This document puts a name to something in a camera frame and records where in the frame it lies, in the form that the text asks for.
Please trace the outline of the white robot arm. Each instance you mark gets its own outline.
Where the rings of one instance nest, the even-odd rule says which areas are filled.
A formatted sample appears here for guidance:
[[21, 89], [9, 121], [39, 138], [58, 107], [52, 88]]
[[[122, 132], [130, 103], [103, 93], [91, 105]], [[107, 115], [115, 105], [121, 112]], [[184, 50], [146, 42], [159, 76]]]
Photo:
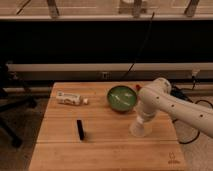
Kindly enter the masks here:
[[165, 78], [144, 85], [138, 92], [136, 122], [143, 125], [160, 110], [213, 138], [213, 109], [176, 98], [170, 94], [171, 88]]

